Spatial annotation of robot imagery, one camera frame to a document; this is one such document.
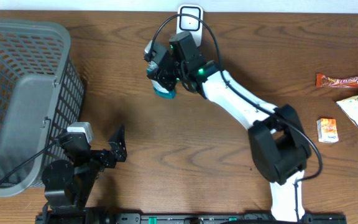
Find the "teal mouthwash bottle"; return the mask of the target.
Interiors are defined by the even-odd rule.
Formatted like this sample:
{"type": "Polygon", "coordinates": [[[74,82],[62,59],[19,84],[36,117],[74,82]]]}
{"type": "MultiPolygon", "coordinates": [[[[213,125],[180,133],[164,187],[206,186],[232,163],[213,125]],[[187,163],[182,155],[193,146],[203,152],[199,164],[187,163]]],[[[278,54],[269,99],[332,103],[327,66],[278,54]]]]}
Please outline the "teal mouthwash bottle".
{"type": "Polygon", "coordinates": [[[175,90],[168,91],[157,81],[156,75],[158,72],[158,65],[151,61],[146,69],[147,77],[151,80],[154,92],[162,98],[174,99],[176,92],[175,90]]]}

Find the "small orange box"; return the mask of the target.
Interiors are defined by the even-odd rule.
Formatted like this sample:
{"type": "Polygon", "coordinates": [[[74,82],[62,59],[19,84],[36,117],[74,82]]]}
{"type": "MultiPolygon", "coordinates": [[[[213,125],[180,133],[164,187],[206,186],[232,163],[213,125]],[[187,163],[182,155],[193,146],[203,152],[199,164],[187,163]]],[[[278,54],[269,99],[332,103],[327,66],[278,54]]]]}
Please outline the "small orange box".
{"type": "Polygon", "coordinates": [[[318,141],[334,143],[339,141],[336,120],[333,118],[321,118],[317,120],[318,141]]]}

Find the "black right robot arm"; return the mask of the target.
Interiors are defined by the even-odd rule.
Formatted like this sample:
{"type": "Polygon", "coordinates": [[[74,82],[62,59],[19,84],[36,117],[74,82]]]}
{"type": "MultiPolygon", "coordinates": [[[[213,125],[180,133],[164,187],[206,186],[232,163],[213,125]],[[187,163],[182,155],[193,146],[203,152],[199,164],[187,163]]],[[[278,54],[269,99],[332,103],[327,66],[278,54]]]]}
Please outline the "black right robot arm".
{"type": "Polygon", "coordinates": [[[226,110],[247,130],[254,165],[270,184],[274,219],[300,221],[305,214],[301,181],[311,149],[295,109],[253,95],[220,62],[207,61],[190,32],[177,33],[169,44],[152,39],[144,50],[154,90],[172,96],[182,82],[188,91],[226,110]]]}

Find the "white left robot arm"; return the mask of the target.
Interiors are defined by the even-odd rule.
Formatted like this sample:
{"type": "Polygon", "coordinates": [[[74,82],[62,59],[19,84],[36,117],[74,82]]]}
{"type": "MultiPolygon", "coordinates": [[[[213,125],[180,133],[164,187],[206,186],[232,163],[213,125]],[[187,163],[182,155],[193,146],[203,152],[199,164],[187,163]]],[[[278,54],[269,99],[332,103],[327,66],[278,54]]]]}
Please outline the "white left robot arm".
{"type": "Polygon", "coordinates": [[[121,125],[108,140],[110,148],[102,150],[91,149],[93,131],[88,122],[75,122],[55,138],[68,159],[53,161],[44,169],[47,203],[36,223],[116,223],[107,208],[87,207],[86,203],[99,174],[126,160],[124,133],[121,125]]]}

